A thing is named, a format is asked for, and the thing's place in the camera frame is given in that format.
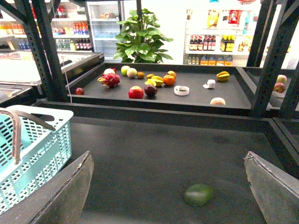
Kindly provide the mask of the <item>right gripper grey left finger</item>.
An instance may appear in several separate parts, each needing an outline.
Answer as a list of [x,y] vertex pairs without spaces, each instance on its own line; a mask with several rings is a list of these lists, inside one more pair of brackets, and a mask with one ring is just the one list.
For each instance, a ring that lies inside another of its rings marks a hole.
[[87,151],[29,197],[0,216],[2,224],[77,224],[93,175]]

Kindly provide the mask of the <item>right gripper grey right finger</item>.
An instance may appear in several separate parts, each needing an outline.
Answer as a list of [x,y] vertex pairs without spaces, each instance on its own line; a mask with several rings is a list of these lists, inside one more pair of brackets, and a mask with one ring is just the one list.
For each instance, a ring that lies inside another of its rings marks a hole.
[[299,181],[254,152],[244,158],[253,196],[268,224],[299,222]]

